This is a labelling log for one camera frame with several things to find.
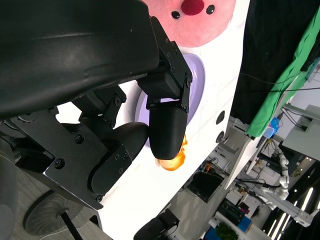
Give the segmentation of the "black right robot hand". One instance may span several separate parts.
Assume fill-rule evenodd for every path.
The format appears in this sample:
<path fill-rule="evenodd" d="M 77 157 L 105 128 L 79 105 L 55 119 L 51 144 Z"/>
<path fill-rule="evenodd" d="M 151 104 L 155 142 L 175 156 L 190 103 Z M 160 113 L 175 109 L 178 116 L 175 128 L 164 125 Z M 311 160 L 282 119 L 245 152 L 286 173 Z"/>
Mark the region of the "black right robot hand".
<path fill-rule="evenodd" d="M 167 208 L 147 222 L 134 235 L 134 240 L 168 240 L 178 229 L 180 220 Z"/>

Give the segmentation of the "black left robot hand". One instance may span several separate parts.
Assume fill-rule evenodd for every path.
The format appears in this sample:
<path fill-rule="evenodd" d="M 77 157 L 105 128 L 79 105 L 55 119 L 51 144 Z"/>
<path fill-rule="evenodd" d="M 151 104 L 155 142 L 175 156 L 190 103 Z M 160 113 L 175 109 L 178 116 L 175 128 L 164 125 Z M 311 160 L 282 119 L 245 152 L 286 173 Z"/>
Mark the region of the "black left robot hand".
<path fill-rule="evenodd" d="M 0 3 L 0 138 L 74 202 L 101 209 L 145 143 L 177 156 L 192 80 L 141 0 Z"/>

